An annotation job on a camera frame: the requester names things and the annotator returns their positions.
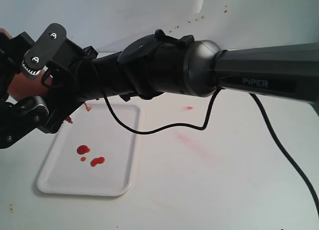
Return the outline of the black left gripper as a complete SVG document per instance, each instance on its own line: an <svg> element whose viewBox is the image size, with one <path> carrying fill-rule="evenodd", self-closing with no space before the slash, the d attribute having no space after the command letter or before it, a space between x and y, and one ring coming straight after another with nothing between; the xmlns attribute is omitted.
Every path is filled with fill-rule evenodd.
<svg viewBox="0 0 319 230"><path fill-rule="evenodd" d="M26 97L16 104L8 102L8 88L20 73L25 53L35 42L23 32L9 38L0 33L0 147L8 148L47 119L49 111L40 96Z"/></svg>

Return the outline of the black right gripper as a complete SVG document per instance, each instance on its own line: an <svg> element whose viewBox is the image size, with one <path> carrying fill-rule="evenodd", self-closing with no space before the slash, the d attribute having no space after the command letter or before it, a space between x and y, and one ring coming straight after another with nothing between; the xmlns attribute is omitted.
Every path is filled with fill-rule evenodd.
<svg viewBox="0 0 319 230"><path fill-rule="evenodd" d="M48 118L39 129L57 133L63 121L85 101L100 98L100 87L94 83L97 68L93 68L98 52L93 46L81 48L68 38L40 38L37 51L47 67L40 80L48 88L43 98L49 109Z"/></svg>

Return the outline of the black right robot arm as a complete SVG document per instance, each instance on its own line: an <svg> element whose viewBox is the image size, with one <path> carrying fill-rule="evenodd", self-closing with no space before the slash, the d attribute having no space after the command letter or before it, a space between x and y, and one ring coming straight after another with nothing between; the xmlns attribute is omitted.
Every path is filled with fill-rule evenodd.
<svg viewBox="0 0 319 230"><path fill-rule="evenodd" d="M56 133L67 116L85 101L119 96L151 100L163 93L208 97L231 89L310 104L319 109L319 46L297 44L222 50L192 35L176 39L158 29L123 51L99 58L53 25L37 40L49 54L45 77L45 133Z"/></svg>

